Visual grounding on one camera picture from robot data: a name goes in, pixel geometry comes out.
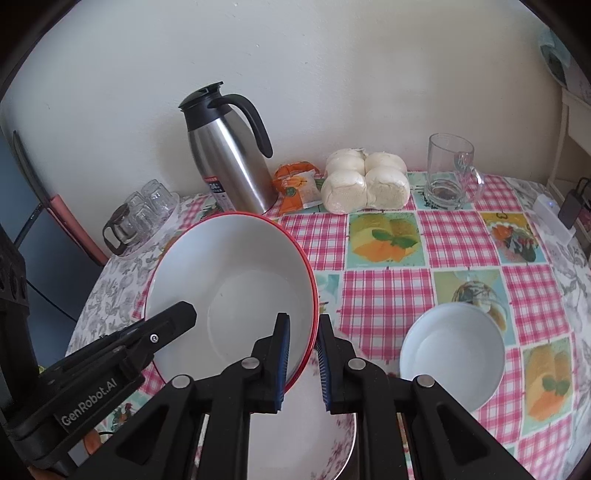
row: red-rimmed bowl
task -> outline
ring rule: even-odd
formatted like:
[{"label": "red-rimmed bowl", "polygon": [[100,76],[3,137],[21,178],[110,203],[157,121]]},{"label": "red-rimmed bowl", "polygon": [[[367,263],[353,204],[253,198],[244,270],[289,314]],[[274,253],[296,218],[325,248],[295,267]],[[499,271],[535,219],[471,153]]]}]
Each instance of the red-rimmed bowl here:
[{"label": "red-rimmed bowl", "polygon": [[296,240],[262,216],[212,216],[176,240],[152,277],[145,317],[181,300],[195,307],[197,321],[155,354],[164,381],[220,374],[273,333],[279,312],[291,325],[286,390],[308,362],[318,330],[314,274]]}]

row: thermos label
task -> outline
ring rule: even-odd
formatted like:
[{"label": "thermos label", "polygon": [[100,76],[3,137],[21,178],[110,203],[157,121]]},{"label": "thermos label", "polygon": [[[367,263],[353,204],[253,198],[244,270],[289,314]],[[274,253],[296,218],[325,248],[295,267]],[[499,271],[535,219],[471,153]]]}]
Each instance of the thermos label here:
[{"label": "thermos label", "polygon": [[222,182],[220,182],[217,177],[205,177],[205,183],[209,185],[209,189],[212,192],[213,198],[216,199],[217,205],[224,211],[224,212],[235,212],[236,208],[232,204],[232,201],[228,197],[226,190],[224,190]]}]

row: white device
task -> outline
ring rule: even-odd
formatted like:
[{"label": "white device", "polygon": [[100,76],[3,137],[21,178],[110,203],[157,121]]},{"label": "white device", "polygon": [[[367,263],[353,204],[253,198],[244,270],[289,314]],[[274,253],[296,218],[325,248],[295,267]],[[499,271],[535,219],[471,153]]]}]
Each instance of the white device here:
[{"label": "white device", "polygon": [[538,214],[546,225],[548,225],[550,230],[552,230],[552,233],[558,238],[558,241],[563,245],[567,245],[572,237],[574,237],[576,229],[575,227],[571,227],[569,230],[564,226],[564,224],[558,219],[559,211],[560,206],[554,199],[543,194],[538,195],[536,198],[534,212]]}]

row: small white bowl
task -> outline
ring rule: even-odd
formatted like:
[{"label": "small white bowl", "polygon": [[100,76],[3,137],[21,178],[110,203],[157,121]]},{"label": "small white bowl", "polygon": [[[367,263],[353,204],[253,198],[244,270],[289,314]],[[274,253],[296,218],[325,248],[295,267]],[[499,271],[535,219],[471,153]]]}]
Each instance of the small white bowl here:
[{"label": "small white bowl", "polygon": [[494,395],[505,371],[505,344],[490,315],[468,303],[438,305],[408,331],[400,376],[431,375],[467,411]]}]

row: screw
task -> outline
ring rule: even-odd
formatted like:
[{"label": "screw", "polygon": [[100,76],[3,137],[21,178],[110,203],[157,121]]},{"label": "screw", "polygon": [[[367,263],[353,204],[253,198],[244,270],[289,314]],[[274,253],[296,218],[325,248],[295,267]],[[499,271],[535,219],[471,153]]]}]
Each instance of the screw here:
[{"label": "screw", "polygon": [[435,380],[431,375],[419,375],[417,377],[417,383],[424,388],[431,388],[435,385]]},{"label": "screw", "polygon": [[241,363],[244,368],[249,370],[258,367],[260,364],[258,358],[254,358],[253,356],[247,356]]},{"label": "screw", "polygon": [[365,360],[362,358],[352,358],[347,365],[349,365],[351,370],[363,370],[365,368]]},{"label": "screw", "polygon": [[191,378],[188,375],[177,375],[171,382],[174,388],[185,388],[191,383]]}]

